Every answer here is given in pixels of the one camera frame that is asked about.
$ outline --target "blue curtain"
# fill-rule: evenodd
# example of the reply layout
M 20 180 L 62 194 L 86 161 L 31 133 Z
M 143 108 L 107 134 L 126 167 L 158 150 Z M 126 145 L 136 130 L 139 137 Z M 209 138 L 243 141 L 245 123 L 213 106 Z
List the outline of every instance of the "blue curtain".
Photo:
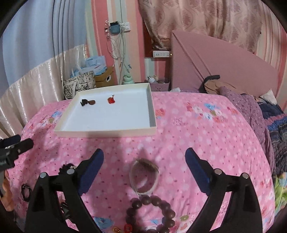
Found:
M 85 41 L 84 0 L 28 0 L 0 39 L 0 96 L 34 67 Z
M 84 57 L 86 0 L 28 0 L 0 38 L 0 138 L 54 101 Z

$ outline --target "power outlet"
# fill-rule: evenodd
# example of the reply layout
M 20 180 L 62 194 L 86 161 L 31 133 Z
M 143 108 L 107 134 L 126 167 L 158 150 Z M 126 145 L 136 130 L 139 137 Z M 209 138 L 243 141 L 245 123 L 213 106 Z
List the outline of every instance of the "power outlet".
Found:
M 170 51 L 158 50 L 152 52 L 153 57 L 170 57 Z
M 129 22 L 120 23 L 120 25 L 125 28 L 124 32 L 129 32 L 131 30 L 131 25 Z

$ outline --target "bangle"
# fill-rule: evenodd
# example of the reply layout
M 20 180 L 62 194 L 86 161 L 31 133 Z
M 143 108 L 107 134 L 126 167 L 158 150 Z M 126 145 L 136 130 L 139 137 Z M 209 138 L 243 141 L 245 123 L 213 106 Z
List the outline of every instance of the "bangle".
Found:
M 140 230 L 140 228 L 136 225 L 135 215 L 137 209 L 142 207 L 142 205 L 152 204 L 154 206 L 158 206 L 162 210 L 162 214 L 164 216 L 161 225 L 157 226 L 156 230 L 149 229 L 147 231 Z M 162 201 L 157 196 L 142 195 L 140 199 L 133 199 L 132 208 L 127 209 L 127 217 L 126 223 L 132 226 L 132 233 L 169 233 L 169 228 L 174 227 L 175 221 L 173 218 L 175 217 L 175 212 L 170 208 L 170 204 L 166 201 Z
M 134 173 L 137 171 L 138 167 L 137 165 L 140 164 L 141 166 L 143 166 L 147 171 L 151 172 L 151 173 L 154 173 L 155 174 L 155 178 L 154 178 L 154 184 L 153 186 L 149 189 L 149 190 L 146 190 L 146 191 L 141 191 L 139 192 L 138 189 L 137 189 L 137 186 L 135 185 L 135 180 L 134 180 Z M 131 166 L 131 170 L 129 172 L 129 180 L 131 182 L 131 187 L 132 189 L 135 191 L 135 193 L 138 195 L 138 196 L 143 196 L 143 195 L 149 195 L 151 194 L 157 184 L 158 184 L 158 178 L 159 178 L 159 170 L 158 170 L 158 166 L 154 163 L 152 163 L 151 161 L 147 160 L 147 159 L 144 159 L 144 158 L 140 158 L 140 159 L 137 159 Z

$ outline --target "blue blanket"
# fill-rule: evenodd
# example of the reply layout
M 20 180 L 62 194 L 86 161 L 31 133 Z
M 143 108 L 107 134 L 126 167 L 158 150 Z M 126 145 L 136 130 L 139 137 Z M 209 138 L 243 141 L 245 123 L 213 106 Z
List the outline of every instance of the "blue blanket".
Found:
M 266 121 L 274 150 L 276 174 L 287 172 L 287 115 L 278 105 L 258 103 Z

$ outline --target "pink floral curtain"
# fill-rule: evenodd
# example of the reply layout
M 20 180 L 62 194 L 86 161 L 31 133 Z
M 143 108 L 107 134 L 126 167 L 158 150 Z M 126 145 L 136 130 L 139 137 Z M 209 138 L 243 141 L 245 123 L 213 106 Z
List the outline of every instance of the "pink floral curtain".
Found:
M 139 0 L 139 4 L 160 48 L 170 48 L 172 30 L 183 30 L 256 51 L 262 24 L 259 0 Z

